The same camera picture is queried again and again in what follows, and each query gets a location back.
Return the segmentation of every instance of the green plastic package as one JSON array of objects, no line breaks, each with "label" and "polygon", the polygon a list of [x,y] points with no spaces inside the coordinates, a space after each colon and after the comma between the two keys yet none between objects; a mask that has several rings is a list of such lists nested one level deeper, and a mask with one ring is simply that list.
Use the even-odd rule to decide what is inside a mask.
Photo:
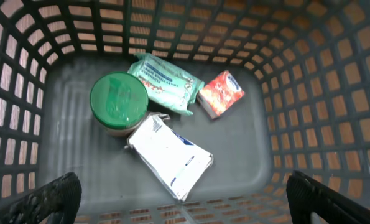
[{"label": "green plastic package", "polygon": [[187,106],[195,102],[204,82],[152,54],[135,56],[139,61],[131,65],[128,73],[145,85],[149,99],[182,115],[192,115]]}]

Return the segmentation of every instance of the gray basket floor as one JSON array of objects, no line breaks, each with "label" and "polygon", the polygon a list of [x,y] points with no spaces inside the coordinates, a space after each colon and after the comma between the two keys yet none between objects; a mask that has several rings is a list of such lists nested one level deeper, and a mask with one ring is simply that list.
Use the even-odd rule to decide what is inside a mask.
[{"label": "gray basket floor", "polygon": [[[250,194],[270,177],[271,158],[260,86],[241,68],[174,62],[194,76],[211,81],[228,69],[246,95],[221,118],[211,121],[198,103],[193,116],[179,116],[151,103],[151,110],[169,113],[167,124],[214,155],[215,161],[194,186],[187,202]],[[123,58],[77,57],[48,74],[42,127],[38,186],[75,172],[83,195],[80,213],[147,208],[175,203],[136,153],[124,150],[126,140],[108,136],[89,106],[94,82],[112,71],[127,71]]]}]

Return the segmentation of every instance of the packaged item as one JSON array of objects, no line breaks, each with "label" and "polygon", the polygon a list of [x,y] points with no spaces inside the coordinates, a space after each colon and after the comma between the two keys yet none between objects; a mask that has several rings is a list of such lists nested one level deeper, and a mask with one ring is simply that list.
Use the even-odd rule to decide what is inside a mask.
[{"label": "packaged item", "polygon": [[125,72],[100,78],[91,90],[92,113],[113,136],[132,132],[144,118],[148,103],[145,86]]},{"label": "packaged item", "polygon": [[164,114],[148,116],[128,138],[154,175],[176,199],[185,201],[213,155],[172,131],[161,120]]},{"label": "packaged item", "polygon": [[243,96],[237,81],[229,71],[224,71],[199,91],[197,99],[211,118],[216,118]]},{"label": "packaged item", "polygon": [[204,82],[152,54],[135,54],[140,61],[131,65],[128,73],[145,85],[149,98],[182,115],[192,115],[187,106],[195,102]]}]

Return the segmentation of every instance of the small red and white box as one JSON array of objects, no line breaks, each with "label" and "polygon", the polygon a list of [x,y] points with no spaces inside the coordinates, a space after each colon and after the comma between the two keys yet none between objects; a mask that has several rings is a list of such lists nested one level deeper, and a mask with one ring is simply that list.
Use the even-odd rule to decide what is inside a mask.
[{"label": "small red and white box", "polygon": [[197,94],[197,100],[211,118],[217,118],[244,96],[237,81],[229,71],[221,72]]}]

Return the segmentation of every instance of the jar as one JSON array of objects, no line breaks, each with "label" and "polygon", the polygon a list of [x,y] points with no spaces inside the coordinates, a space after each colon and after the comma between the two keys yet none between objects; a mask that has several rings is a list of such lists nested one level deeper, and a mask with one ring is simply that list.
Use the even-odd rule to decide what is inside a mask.
[{"label": "jar", "polygon": [[112,136],[126,136],[143,120],[149,98],[145,86],[126,72],[113,72],[93,85],[91,110]]}]

